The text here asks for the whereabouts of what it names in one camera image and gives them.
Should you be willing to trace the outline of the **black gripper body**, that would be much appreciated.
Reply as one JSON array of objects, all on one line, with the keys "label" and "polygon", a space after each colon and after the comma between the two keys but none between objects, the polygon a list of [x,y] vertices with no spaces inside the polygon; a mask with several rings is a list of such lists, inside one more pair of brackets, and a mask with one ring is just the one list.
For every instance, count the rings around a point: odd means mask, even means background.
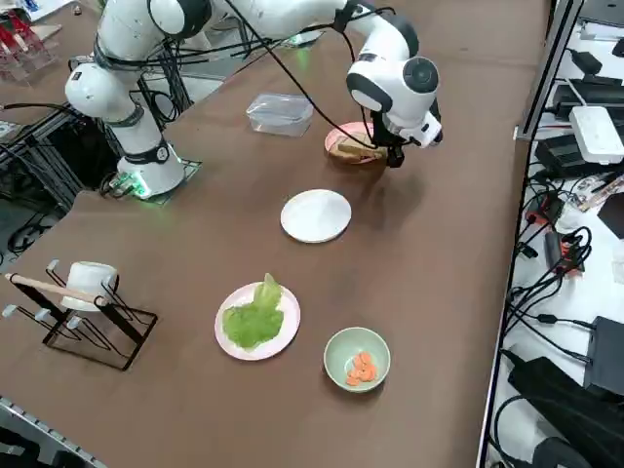
[{"label": "black gripper body", "polygon": [[373,132],[370,141],[373,145],[386,149],[386,166],[400,168],[405,161],[403,146],[406,140],[392,134],[383,122],[383,114],[377,111],[370,112]]}]

